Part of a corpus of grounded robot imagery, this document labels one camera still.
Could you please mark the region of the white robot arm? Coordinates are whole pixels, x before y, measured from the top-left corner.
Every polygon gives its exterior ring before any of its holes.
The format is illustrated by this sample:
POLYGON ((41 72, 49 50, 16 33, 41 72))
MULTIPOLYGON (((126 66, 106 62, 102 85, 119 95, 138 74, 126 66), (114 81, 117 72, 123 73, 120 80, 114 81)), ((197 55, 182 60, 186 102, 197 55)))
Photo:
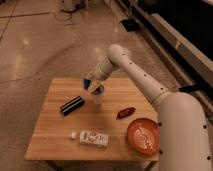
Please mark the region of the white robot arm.
POLYGON ((130 59, 128 49, 112 44, 106 57, 87 74, 104 81, 122 68, 158 114, 159 171, 213 171, 207 121, 200 102, 171 92, 130 59))

